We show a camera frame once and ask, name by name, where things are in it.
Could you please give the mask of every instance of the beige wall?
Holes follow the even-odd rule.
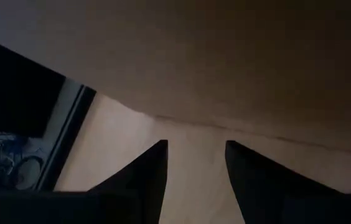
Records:
[[[351,5],[186,2],[0,0],[0,44],[137,111],[351,150]]]

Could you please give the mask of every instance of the wall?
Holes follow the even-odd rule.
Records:
[[[351,2],[0,0],[0,44],[137,111],[351,150]]]

